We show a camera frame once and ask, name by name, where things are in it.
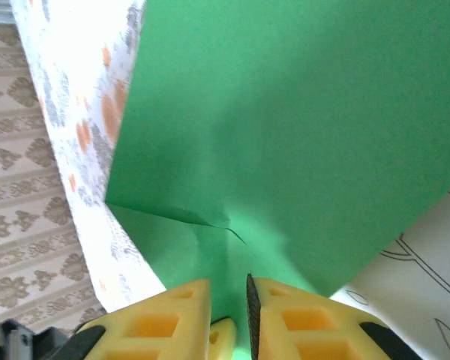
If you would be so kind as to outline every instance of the patterned carpet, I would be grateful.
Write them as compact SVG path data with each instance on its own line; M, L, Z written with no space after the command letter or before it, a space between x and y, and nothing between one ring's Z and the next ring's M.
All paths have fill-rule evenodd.
M17 30L0 25L0 319L70 332L103 313Z

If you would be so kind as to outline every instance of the wrapping paper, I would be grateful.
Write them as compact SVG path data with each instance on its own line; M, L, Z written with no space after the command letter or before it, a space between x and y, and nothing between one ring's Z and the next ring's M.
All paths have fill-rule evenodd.
M114 311L159 293L104 205L143 2L12 6L98 299ZM381 317L424 359L450 359L450 193L334 299Z

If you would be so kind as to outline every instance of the orange flower print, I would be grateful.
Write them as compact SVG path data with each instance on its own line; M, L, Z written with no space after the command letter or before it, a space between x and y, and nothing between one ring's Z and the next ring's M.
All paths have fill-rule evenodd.
M107 94L102 95L102 116L106 134L114 143L119 137L120 117L113 104L112 98Z
M120 117L123 116L127 96L127 86L125 85L125 81L117 80L115 83L115 103L117 104L118 115Z
M87 152L87 142L86 142L86 135L85 131L83 130L82 125L76 124L76 138L78 139L78 143L80 145L80 148L82 149L83 154Z
M110 51L108 50L107 45L102 47L102 58L103 65L105 65L105 68L108 70L110 68L110 62L112 61L112 58L110 57Z
M70 186L72 187L72 191L75 192L75 189L77 188L77 182L75 181L74 174L68 176L68 181L70 182Z
M102 280L99 280L98 283L100 284L100 288L102 289L102 291L107 291L107 287Z
M92 143L92 137L90 136L89 123L86 120L82 121L82 132L83 132L83 138L85 140L85 143L87 145L90 145L90 143Z

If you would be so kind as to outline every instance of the green paper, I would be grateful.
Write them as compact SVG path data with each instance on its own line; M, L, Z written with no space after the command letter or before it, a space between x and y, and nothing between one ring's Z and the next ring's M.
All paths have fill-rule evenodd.
M450 1L145 18L106 202L166 287L243 299L250 263L329 296L450 188Z
M252 272L256 276L287 281L293 286L314 291L298 273L277 271L275 266L270 266L288 267L287 260L279 253L269 253L268 256L253 253L230 230L182 223L114 205L109 207L134 239L135 245L147 254L148 264L166 288L200 278L213 279L211 318L233 318L238 328L236 348L247 355L247 360L250 360L245 293L247 274Z

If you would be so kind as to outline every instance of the folded paper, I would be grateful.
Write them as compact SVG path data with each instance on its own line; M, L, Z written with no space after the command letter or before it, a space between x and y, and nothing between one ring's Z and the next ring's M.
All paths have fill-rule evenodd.
M244 274L329 296L449 188L450 4L148 1L106 202L237 354Z

